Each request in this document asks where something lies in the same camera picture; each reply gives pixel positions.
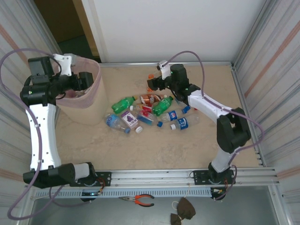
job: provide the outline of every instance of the beige bin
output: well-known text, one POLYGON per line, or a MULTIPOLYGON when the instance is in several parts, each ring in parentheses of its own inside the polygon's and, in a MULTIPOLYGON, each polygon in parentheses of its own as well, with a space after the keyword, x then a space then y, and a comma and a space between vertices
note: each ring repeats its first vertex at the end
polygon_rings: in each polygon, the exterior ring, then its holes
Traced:
POLYGON ((71 120, 82 124, 96 125, 103 119, 108 107, 100 66, 94 60, 77 57, 75 66, 71 68, 74 74, 92 73, 94 83, 83 96, 74 97, 74 91, 67 91, 63 99, 56 100, 56 104, 71 120))

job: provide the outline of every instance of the green soda bottle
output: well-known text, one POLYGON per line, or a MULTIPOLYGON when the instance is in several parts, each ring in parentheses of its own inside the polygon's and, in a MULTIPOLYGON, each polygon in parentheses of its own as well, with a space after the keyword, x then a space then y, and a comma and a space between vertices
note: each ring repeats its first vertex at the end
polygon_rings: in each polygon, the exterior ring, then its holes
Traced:
POLYGON ((113 111, 114 111, 115 114, 119 114, 123 110, 127 109, 128 107, 130 107, 133 104, 133 102, 136 101, 136 100, 137 100, 136 96, 125 97, 121 101, 113 104, 112 105, 112 109, 113 109, 113 111))
POLYGON ((157 106, 153 107, 152 111, 156 116, 160 116, 166 111, 172 103, 173 98, 171 96, 162 99, 157 106))

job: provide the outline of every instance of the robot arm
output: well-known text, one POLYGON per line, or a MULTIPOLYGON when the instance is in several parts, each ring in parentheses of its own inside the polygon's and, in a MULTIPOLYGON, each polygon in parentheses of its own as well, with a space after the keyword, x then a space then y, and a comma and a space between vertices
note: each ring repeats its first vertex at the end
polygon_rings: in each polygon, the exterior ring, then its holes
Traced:
POLYGON ((204 94, 206 98, 221 106, 221 108, 214 106, 204 99, 199 87, 189 83, 186 69, 182 64, 169 66, 165 65, 165 63, 166 61, 161 61, 158 64, 157 68, 161 71, 162 75, 148 80, 148 86, 152 90, 170 89, 179 101, 196 108, 216 123, 219 149, 217 156, 212 160, 208 168, 209 179, 214 183, 218 183, 220 180, 223 180, 226 173, 229 172, 229 162, 234 152, 245 145, 251 138, 246 119, 228 113, 223 109, 244 115, 245 113, 241 108, 232 109, 228 106, 224 106, 204 94))
MULTIPOLYGON (((54 55, 61 64, 60 75, 54 75, 50 58, 41 57, 29 59, 32 85, 25 83, 20 97, 32 110, 42 136, 42 164, 34 186, 48 188, 71 184, 77 179, 95 179, 95 170, 91 163, 74 165, 61 164, 55 138, 54 118, 56 112, 56 97, 67 90, 85 90, 93 84, 91 73, 80 72, 79 78, 71 72, 74 63, 72 55, 54 55)), ((39 140, 32 117, 26 111, 30 122, 32 158, 30 172, 23 174, 25 183, 30 183, 38 167, 39 140)))

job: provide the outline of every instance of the plastic bottle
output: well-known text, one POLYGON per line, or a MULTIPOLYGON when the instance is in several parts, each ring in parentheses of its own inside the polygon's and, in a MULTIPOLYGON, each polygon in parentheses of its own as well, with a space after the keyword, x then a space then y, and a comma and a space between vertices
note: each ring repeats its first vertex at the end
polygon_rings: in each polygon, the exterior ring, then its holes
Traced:
POLYGON ((152 112, 152 104, 137 104, 137 105, 131 105, 129 107, 130 111, 134 110, 146 110, 147 112, 152 112))
POLYGON ((177 104, 182 108, 183 112, 185 112, 184 114, 186 114, 188 112, 188 110, 191 109, 190 106, 188 106, 187 104, 185 104, 184 102, 178 101, 177 98, 175 98, 175 101, 177 102, 177 104))
POLYGON ((142 132, 143 128, 139 126, 137 118, 134 115, 132 115, 129 111, 124 112, 121 115, 121 118, 122 120, 124 120, 127 126, 129 126, 130 129, 134 129, 138 134, 142 132))
POLYGON ((121 120, 119 116, 116 114, 108 114, 106 115, 106 124, 112 128, 119 131, 123 131, 126 134, 129 134, 130 128, 126 126, 126 124, 121 120))
POLYGON ((154 126, 154 125, 158 126, 158 120, 156 116, 144 109, 137 108, 133 111, 133 114, 139 121, 143 123, 146 123, 150 126, 154 126))
POLYGON ((170 121, 176 120, 178 118, 181 118, 181 117, 183 117, 184 114, 187 113, 187 111, 188 110, 186 108, 184 108, 184 109, 175 109, 175 110, 163 113, 158 118, 159 122, 157 125, 159 127, 161 127, 161 125, 163 125, 163 123, 170 122, 170 121))
POLYGON ((153 109, 152 109, 153 114, 160 116, 164 111, 166 111, 171 106, 172 100, 173 100, 173 98, 171 96, 162 99, 158 103, 158 105, 153 107, 153 109))
POLYGON ((168 97, 167 95, 155 95, 155 94, 146 94, 141 95, 140 100, 142 104, 153 104, 155 102, 161 101, 163 98, 168 97))
POLYGON ((200 122, 199 115, 197 113, 191 114, 187 117, 180 118, 171 124, 172 130, 184 130, 190 126, 193 126, 200 122))
POLYGON ((127 109, 130 107, 134 101, 136 101, 137 97, 132 96, 132 97, 125 97, 121 101, 115 103, 112 105, 112 109, 115 114, 119 114, 123 110, 127 109))

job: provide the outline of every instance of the corrugated metal wall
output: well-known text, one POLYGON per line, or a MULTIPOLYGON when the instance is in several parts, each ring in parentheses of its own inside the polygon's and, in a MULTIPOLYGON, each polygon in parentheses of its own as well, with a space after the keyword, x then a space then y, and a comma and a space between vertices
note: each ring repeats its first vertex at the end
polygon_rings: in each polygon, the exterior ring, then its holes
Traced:
MULTIPOLYGON (((1 58, 17 48, 59 52, 30 0, 0 1, 0 21, 1 58)), ((30 75, 28 58, 38 56, 34 52, 20 52, 5 61, 1 70, 3 82, 15 94, 19 95, 30 75)), ((24 188, 22 174, 29 170, 31 140, 25 111, 1 89, 0 106, 0 221, 9 225, 15 222, 6 213, 24 188)))
POLYGON ((300 1, 274 2, 235 65, 249 114, 266 131, 265 164, 276 168, 292 219, 300 224, 300 1))

